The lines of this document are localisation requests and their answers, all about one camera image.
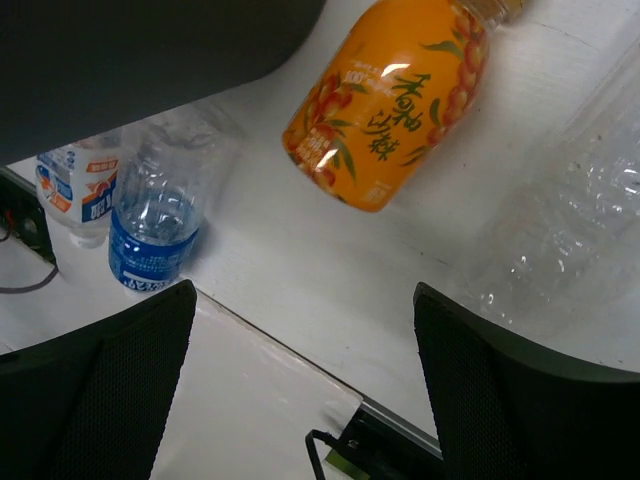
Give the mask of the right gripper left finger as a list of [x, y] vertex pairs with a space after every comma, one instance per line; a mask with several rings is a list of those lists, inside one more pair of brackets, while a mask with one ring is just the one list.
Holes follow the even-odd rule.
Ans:
[[192, 282], [1, 357], [4, 479], [148, 479], [189, 347]]

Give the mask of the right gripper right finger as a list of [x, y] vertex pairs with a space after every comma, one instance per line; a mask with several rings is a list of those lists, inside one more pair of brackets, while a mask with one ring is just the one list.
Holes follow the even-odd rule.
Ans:
[[446, 478], [638, 478], [638, 373], [544, 347], [423, 282], [413, 305]]

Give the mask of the orange juice bottle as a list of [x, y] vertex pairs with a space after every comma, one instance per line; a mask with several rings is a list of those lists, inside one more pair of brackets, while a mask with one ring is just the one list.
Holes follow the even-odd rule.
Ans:
[[290, 159], [320, 189], [382, 210], [468, 113], [491, 32], [521, 1], [375, 2], [282, 135]]

